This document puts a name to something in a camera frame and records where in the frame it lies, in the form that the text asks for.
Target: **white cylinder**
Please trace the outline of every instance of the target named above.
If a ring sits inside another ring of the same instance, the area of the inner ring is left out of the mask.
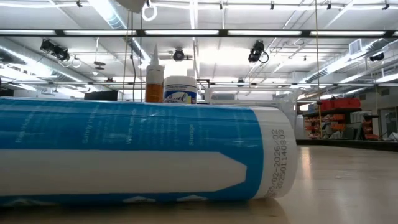
[[[275,108],[10,98],[0,123],[0,206],[281,197],[297,168]]]
[[[170,76],[164,80],[165,103],[197,103],[197,81],[192,77]]]

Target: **ceiling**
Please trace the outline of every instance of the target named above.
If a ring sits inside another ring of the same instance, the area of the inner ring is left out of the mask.
[[[25,5],[26,7],[4,7],[0,5],[0,29],[110,29],[103,16],[89,6],[89,1],[81,1],[84,6],[29,8],[28,6],[48,6],[51,4],[75,4],[68,0],[32,0],[32,1],[0,1],[0,3]],[[153,21],[142,21],[140,14],[132,17],[133,29],[338,29],[338,30],[384,30],[398,29],[398,11],[395,7],[398,1],[388,1],[390,9],[382,10],[384,1],[367,0],[331,0],[333,8],[326,10],[328,1],[318,0],[317,13],[315,10],[301,10],[299,7],[314,6],[313,0],[275,0],[274,10],[269,10],[271,1],[242,1],[223,0],[224,8],[220,10],[220,0],[198,0],[198,10],[193,10],[190,16],[190,0],[162,1],[152,0],[152,4],[166,4],[185,9],[157,6],[157,16]],[[127,9],[113,4],[114,10],[121,20],[131,28],[131,17]],[[364,7],[377,7],[373,10],[358,10]],[[146,11],[149,17],[151,9]],[[43,40],[41,37],[0,37],[11,40],[23,48],[29,49],[56,63],[55,58],[45,55],[40,50]],[[72,55],[78,57],[82,64],[78,68],[69,66],[68,70],[87,77],[89,80],[103,81],[111,77],[123,77],[130,80],[134,76],[134,67],[129,59],[131,48],[121,38],[100,38],[98,49],[96,39],[54,37],[51,40],[68,48]],[[238,78],[245,78],[248,82],[267,82],[267,79],[279,78],[283,82],[299,82],[295,75],[306,74],[341,54],[348,51],[348,44],[355,39],[295,39],[295,38],[261,38],[269,53],[269,61],[262,67],[250,64],[248,55],[250,48],[259,39],[237,37],[145,37],[137,38],[147,54],[151,54],[157,45],[162,64],[173,69],[187,69],[187,75],[194,76],[193,60],[173,62],[170,52],[181,48],[188,55],[196,54],[198,78],[208,78],[215,82],[232,82]],[[390,48],[395,57],[395,49]],[[145,66],[139,66],[139,55],[134,56],[134,65],[138,77],[145,80]],[[97,71],[94,76],[94,61],[106,63],[104,70]],[[349,67],[336,71],[334,80],[325,80],[328,83],[338,82],[346,77],[355,75],[364,69],[364,60],[351,64]]]

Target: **concrete floor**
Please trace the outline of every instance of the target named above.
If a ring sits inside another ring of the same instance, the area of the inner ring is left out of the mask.
[[[233,203],[143,204],[113,208],[18,208],[0,223],[398,222],[398,153],[300,147],[293,189],[283,198]]]

